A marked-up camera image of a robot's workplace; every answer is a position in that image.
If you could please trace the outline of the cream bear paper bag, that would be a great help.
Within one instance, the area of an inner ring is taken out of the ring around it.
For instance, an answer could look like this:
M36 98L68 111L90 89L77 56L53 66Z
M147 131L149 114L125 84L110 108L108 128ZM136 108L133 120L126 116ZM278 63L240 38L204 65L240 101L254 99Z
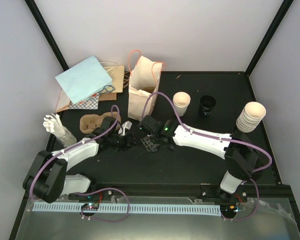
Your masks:
M154 109L157 97L150 95L159 90L161 73L167 65L162 61L151 61L140 54L134 68L131 68L131 56L135 52L141 51L138 49L131 51L127 59L129 70L127 116L140 121Z

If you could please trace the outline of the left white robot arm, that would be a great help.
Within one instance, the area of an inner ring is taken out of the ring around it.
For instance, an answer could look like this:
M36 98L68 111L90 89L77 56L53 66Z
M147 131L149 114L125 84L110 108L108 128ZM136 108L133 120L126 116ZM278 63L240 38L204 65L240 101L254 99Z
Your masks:
M93 199L98 188L92 184L92 178L83 173L68 175L67 172L107 148L124 151L136 146L131 126L130 121L120 123L116 118L107 116L99 127L70 147L53 152L40 151L23 181L23 189L49 204L69 194Z

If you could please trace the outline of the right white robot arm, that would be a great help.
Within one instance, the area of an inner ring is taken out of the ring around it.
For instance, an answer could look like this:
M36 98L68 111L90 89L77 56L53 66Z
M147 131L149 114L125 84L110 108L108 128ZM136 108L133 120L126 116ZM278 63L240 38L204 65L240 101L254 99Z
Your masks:
M213 154L225 160L226 172L216 191L218 198L230 201L238 186L249 181L253 175L259 158L256 149L236 141L249 138L239 130L230 133L215 133L181 124L176 120L162 123L150 115L146 115L138 124L138 128L147 134L154 145L165 145L174 150L175 146L190 147Z

